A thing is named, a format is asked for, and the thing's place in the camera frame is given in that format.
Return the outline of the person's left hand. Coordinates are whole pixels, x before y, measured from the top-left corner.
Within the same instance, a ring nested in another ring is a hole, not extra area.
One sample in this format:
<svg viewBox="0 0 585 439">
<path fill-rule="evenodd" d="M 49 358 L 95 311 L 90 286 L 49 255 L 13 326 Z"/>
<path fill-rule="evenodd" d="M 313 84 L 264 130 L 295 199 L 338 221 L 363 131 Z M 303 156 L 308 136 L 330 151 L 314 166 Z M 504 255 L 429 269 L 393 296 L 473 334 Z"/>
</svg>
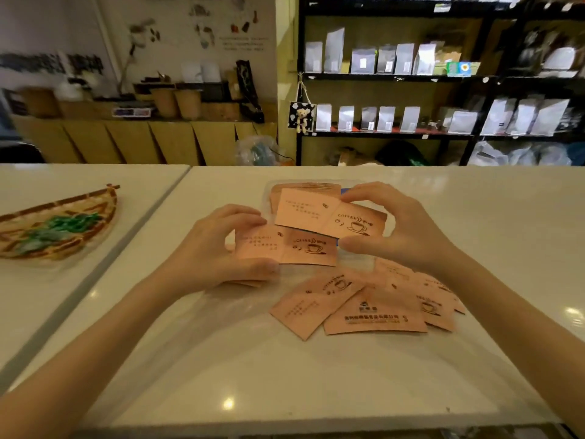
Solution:
<svg viewBox="0 0 585 439">
<path fill-rule="evenodd" d="M 229 281 L 230 264 L 238 259 L 226 249 L 227 236 L 266 223 L 260 211 L 249 206 L 220 207 L 198 220 L 147 280 L 175 299 L 225 283 Z"/>
</svg>

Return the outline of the clear plastic bag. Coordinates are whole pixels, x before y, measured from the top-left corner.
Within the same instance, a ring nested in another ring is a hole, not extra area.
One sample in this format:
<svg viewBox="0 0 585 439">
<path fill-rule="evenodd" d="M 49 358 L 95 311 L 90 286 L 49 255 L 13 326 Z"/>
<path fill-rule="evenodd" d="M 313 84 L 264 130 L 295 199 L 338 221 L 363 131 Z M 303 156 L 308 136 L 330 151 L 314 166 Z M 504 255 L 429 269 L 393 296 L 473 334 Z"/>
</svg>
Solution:
<svg viewBox="0 0 585 439">
<path fill-rule="evenodd" d="M 227 203 L 258 207 L 273 174 L 354 185 L 384 181 L 423 203 L 461 248 L 537 302 L 537 273 L 566 222 L 566 170 L 531 168 L 201 169 L 182 180 L 116 262 L 116 284 L 142 278 L 198 218 Z M 224 287 L 180 300 L 112 383 L 112 427 L 344 430 L 533 423 L 548 418 L 474 318 L 443 334 L 349 334 L 304 342 L 268 311 L 313 270 L 279 284 Z"/>
</svg>

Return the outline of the loose pile of pink packets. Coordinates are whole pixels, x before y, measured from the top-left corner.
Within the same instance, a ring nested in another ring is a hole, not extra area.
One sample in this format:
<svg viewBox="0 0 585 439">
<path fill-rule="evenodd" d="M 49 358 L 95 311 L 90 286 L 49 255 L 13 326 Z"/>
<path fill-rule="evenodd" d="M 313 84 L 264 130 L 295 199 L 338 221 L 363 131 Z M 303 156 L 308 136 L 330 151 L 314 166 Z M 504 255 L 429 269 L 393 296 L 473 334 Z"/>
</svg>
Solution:
<svg viewBox="0 0 585 439">
<path fill-rule="evenodd" d="M 307 341 L 322 327 L 326 335 L 362 332 L 427 333 L 456 329 L 460 299 L 431 275 L 376 258 L 372 271 L 334 268 L 297 284 L 270 315 Z"/>
</svg>

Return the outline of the neat stack of pink packets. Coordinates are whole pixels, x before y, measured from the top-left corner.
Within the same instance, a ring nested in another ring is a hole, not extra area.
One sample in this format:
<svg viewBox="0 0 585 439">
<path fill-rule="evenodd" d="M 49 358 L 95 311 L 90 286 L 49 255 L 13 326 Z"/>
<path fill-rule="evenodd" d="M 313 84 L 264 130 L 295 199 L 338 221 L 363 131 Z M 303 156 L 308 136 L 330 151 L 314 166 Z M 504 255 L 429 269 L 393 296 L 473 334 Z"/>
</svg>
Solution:
<svg viewBox="0 0 585 439">
<path fill-rule="evenodd" d="M 298 191 L 313 192 L 331 197 L 340 197 L 342 186 L 335 183 L 323 183 L 316 181 L 297 182 L 297 183 L 278 183 L 268 189 L 268 204 L 272 215 L 277 212 L 280 196 L 283 189 L 293 189 Z"/>
</svg>

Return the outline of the person's right forearm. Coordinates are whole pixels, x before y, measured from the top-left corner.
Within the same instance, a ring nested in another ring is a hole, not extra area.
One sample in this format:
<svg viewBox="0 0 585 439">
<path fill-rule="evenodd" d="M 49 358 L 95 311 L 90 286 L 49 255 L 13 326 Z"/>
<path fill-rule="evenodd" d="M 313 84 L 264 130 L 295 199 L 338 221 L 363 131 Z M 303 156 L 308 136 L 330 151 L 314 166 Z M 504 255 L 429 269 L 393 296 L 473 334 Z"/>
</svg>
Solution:
<svg viewBox="0 0 585 439">
<path fill-rule="evenodd" d="M 585 342 L 458 249 L 433 253 L 427 270 L 457 294 L 552 411 L 585 439 Z"/>
</svg>

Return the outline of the heap of white plastic bags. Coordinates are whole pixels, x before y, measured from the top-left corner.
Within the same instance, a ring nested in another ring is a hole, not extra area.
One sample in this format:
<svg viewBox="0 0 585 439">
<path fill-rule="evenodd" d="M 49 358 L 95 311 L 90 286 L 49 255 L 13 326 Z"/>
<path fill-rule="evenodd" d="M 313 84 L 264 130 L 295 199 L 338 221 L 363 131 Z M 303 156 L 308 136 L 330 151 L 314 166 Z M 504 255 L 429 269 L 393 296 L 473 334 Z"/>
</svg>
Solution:
<svg viewBox="0 0 585 439">
<path fill-rule="evenodd" d="M 585 166 L 585 141 L 481 141 L 468 166 Z"/>
</svg>

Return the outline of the crumpled translucent plastic bag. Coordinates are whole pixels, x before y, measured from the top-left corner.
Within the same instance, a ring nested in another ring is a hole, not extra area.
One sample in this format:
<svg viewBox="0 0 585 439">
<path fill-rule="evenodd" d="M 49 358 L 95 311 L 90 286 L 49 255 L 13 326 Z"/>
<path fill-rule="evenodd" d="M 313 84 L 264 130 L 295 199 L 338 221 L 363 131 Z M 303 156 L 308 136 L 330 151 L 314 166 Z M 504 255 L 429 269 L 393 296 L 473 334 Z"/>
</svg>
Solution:
<svg viewBox="0 0 585 439">
<path fill-rule="evenodd" d="M 251 135 L 236 141 L 235 160 L 237 166 L 275 167 L 282 166 L 289 158 L 273 137 Z"/>
</svg>

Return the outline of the pink coffee sachet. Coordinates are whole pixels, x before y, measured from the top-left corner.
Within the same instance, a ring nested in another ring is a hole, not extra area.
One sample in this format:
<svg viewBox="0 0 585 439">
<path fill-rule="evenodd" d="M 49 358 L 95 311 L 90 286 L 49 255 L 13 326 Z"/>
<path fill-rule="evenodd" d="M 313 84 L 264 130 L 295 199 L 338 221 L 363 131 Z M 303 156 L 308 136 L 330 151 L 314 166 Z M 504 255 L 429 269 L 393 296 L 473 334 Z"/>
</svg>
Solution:
<svg viewBox="0 0 585 439">
<path fill-rule="evenodd" d="M 387 218 L 384 212 L 337 197 L 285 188 L 280 194 L 274 224 L 342 239 L 382 236 Z"/>
<path fill-rule="evenodd" d="M 234 254 L 239 259 L 272 259 L 281 265 L 335 267 L 338 243 L 329 236 L 266 224 L 239 232 Z"/>
</svg>

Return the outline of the woven bamboo basket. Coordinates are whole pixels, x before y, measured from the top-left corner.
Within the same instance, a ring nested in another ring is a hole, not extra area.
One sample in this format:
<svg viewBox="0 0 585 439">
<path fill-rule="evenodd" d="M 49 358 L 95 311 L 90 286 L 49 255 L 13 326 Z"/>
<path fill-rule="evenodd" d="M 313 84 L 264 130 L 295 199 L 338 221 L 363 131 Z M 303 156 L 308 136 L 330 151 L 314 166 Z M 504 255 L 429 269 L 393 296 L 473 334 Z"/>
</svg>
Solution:
<svg viewBox="0 0 585 439">
<path fill-rule="evenodd" d="M 0 215 L 0 260 L 51 266 L 95 249 L 118 216 L 120 184 Z"/>
</svg>

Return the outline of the person's left forearm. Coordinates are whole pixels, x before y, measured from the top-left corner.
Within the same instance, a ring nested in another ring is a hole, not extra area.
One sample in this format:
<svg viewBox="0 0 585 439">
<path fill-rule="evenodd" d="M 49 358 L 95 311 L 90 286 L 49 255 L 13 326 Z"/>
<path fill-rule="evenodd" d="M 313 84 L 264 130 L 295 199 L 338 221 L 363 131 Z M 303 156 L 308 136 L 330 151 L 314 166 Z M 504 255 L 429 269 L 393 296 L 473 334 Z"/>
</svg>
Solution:
<svg viewBox="0 0 585 439">
<path fill-rule="evenodd" d="M 179 299 L 159 268 L 42 367 L 0 398 L 0 439 L 67 439 L 148 329 Z"/>
</svg>

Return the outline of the brown paper cup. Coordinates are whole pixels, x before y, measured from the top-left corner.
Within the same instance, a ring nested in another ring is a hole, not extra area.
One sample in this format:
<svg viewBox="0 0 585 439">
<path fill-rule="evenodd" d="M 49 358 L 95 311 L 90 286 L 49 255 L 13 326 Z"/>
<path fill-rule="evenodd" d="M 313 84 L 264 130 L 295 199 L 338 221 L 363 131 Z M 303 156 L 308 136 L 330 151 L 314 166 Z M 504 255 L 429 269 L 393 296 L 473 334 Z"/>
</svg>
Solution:
<svg viewBox="0 0 585 439">
<path fill-rule="evenodd" d="M 159 87 L 150 89 L 150 92 L 161 117 L 165 119 L 179 118 L 180 112 L 174 88 Z"/>
<path fill-rule="evenodd" d="M 198 120 L 202 116 L 201 92 L 195 89 L 176 89 L 174 95 L 180 115 L 185 120 Z"/>
</svg>

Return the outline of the black patterned hanging pouch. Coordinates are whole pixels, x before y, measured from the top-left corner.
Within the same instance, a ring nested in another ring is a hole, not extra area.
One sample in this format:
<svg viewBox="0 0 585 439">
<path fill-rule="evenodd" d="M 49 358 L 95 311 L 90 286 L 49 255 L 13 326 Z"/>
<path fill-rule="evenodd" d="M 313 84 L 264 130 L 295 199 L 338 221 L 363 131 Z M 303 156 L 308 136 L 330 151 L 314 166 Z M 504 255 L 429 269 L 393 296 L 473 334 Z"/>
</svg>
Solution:
<svg viewBox="0 0 585 439">
<path fill-rule="evenodd" d="M 296 99 L 289 104 L 288 128 L 296 131 L 296 110 L 300 108 L 311 108 L 312 110 L 312 129 L 307 134 L 315 130 L 317 119 L 317 104 L 310 101 L 307 89 L 303 81 L 297 85 Z"/>
</svg>

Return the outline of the white wall poster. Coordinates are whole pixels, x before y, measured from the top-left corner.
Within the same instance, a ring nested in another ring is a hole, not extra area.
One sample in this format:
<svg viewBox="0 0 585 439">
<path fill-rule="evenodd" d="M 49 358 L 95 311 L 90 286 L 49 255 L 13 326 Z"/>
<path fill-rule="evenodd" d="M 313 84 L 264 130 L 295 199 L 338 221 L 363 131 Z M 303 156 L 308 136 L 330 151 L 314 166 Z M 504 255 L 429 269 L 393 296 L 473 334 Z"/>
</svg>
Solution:
<svg viewBox="0 0 585 439">
<path fill-rule="evenodd" d="M 165 75 L 172 82 L 226 80 L 250 62 L 264 98 L 276 97 L 275 0 L 96 0 L 124 87 Z"/>
</svg>

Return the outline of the heap of green wrapped candies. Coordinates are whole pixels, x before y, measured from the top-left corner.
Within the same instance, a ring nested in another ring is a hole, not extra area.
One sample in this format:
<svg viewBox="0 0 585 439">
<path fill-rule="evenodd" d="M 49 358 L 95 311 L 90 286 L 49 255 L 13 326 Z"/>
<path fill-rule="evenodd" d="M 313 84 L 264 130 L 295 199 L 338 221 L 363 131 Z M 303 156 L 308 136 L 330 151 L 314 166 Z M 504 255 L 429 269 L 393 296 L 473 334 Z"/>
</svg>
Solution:
<svg viewBox="0 0 585 439">
<path fill-rule="evenodd" d="M 97 212 L 55 215 L 41 222 L 38 227 L 27 230 L 24 240 L 19 242 L 15 250 L 20 255 L 37 252 L 84 234 L 103 221 L 104 218 Z"/>
</svg>

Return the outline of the row of white coffee bags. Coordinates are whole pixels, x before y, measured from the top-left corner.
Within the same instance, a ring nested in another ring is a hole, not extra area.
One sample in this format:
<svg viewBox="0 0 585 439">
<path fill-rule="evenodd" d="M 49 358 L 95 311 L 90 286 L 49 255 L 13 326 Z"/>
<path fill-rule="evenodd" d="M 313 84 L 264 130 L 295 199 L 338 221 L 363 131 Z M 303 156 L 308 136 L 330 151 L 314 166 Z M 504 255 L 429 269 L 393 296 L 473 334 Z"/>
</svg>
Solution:
<svg viewBox="0 0 585 439">
<path fill-rule="evenodd" d="M 328 31 L 321 40 L 306 41 L 303 70 L 306 73 L 348 73 L 354 75 L 431 76 L 441 59 L 441 41 L 399 43 L 393 39 L 383 43 L 353 38 L 346 28 Z"/>
<path fill-rule="evenodd" d="M 315 109 L 314 133 L 399 133 L 469 136 L 480 122 L 484 97 L 476 97 L 472 109 L 442 108 L 437 120 L 423 120 L 419 106 L 408 106 L 397 114 L 394 106 L 370 106 L 357 114 L 354 106 L 341 106 L 337 120 L 333 120 L 331 104 L 319 104 Z M 481 137 L 554 137 L 573 132 L 579 125 L 577 110 L 569 99 L 545 98 L 530 95 L 516 99 L 496 97 L 487 110 L 479 129 Z"/>
</svg>

